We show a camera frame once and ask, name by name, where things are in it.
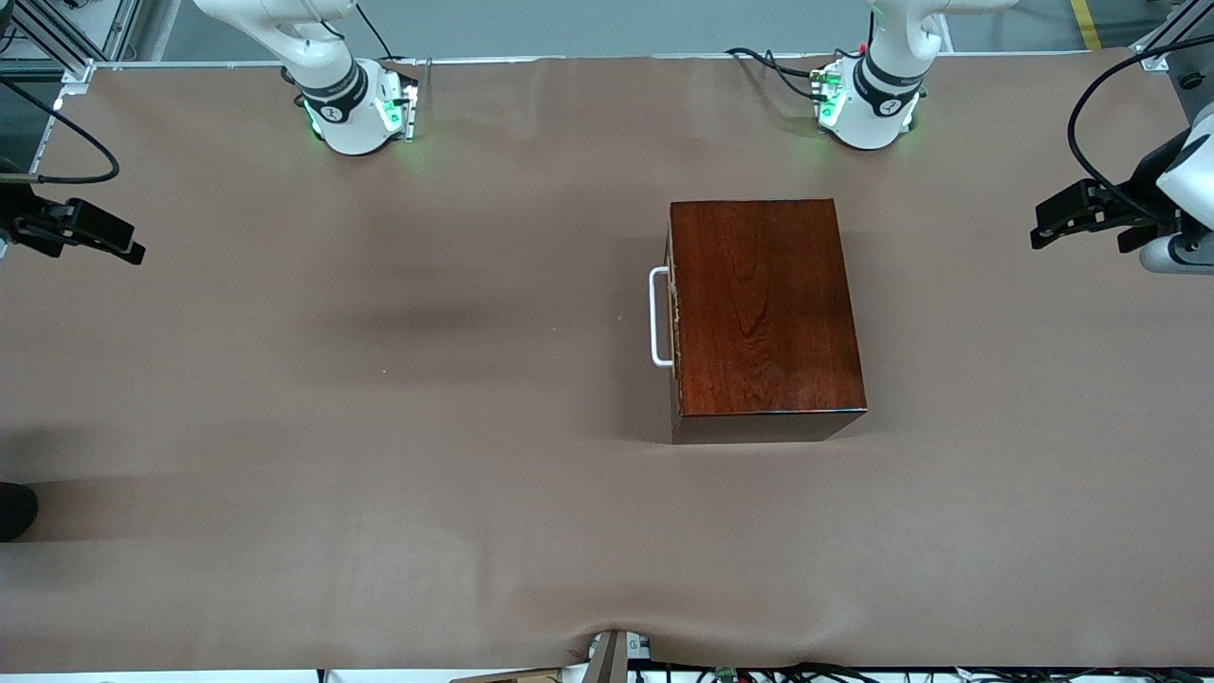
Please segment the black shoe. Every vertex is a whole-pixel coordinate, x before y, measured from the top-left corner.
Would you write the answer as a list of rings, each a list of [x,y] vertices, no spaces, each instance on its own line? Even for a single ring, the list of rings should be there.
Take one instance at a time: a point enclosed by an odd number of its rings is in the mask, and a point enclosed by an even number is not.
[[[33,527],[39,503],[32,486],[0,480],[0,543],[13,542]]]

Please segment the aluminium frame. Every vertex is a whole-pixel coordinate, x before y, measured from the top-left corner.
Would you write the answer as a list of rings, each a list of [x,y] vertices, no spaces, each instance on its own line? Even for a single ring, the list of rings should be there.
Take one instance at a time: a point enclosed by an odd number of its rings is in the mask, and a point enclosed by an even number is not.
[[[1182,0],[1131,50],[1153,52],[1142,69],[1168,74],[1189,123],[1196,124],[1214,106],[1214,0]]]
[[[0,0],[0,183],[103,183],[119,173],[108,148],[83,136],[108,167],[93,175],[50,175],[38,164],[49,129],[83,129],[59,112],[61,87],[86,86],[96,66],[134,47],[138,15],[153,0]]]

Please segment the dark wooden drawer box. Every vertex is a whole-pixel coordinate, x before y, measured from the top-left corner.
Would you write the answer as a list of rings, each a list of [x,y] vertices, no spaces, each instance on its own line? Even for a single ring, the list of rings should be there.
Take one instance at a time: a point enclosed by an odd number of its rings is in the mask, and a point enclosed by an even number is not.
[[[671,204],[675,444],[822,442],[868,411],[832,198]]]

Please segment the brown tablecloth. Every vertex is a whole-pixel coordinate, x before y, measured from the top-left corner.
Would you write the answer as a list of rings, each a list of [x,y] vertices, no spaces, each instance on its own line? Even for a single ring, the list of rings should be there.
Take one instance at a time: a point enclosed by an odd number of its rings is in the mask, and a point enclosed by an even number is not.
[[[944,56],[879,153],[728,58],[435,66],[342,158],[270,68],[66,113],[140,267],[0,264],[0,672],[1214,666],[1214,278],[1029,247],[1118,52]],[[869,411],[671,443],[676,200],[832,197]]]

